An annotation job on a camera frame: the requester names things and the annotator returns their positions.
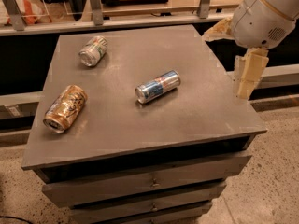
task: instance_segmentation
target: soda can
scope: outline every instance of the soda can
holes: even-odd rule
[[[178,72],[172,70],[135,89],[138,102],[145,104],[180,85]]]
[[[46,112],[44,124],[56,133],[67,130],[87,101],[85,91],[76,85],[67,86]]]
[[[107,40],[103,36],[93,37],[79,52],[81,62],[86,66],[96,66],[107,51]]]

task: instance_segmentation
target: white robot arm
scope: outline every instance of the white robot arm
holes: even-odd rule
[[[244,48],[276,47],[299,18],[299,0],[244,0],[231,21],[231,36]]]
[[[268,64],[268,50],[276,47],[295,28],[299,0],[244,0],[234,16],[206,31],[206,41],[226,38],[247,48],[244,57],[235,57],[235,94],[249,99]]]

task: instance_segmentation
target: drawer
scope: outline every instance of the drawer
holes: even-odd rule
[[[238,175],[249,160],[246,152],[168,163],[113,174],[93,175],[43,187],[58,207],[92,203]]]
[[[218,198],[225,182],[189,185],[187,188],[156,191],[139,197],[116,202],[102,202],[72,210],[72,218],[78,223],[95,223],[115,218],[157,212],[166,208],[198,203]]]
[[[99,224],[160,224],[167,221],[179,220],[187,217],[200,217],[211,208],[211,202],[192,203],[179,207],[168,208],[158,212],[117,218],[109,221],[94,222]]]

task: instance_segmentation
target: cable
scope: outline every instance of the cable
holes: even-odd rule
[[[0,216],[0,218],[6,218],[6,219],[16,219],[16,220],[20,220],[23,222],[26,222],[28,224],[34,224],[33,222],[29,221],[29,220],[25,220],[23,218],[19,218],[19,217],[11,217],[11,216]]]

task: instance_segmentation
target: gold can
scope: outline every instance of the gold can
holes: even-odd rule
[[[87,101],[85,91],[76,85],[67,86],[46,112],[44,124],[56,133],[67,130]]]

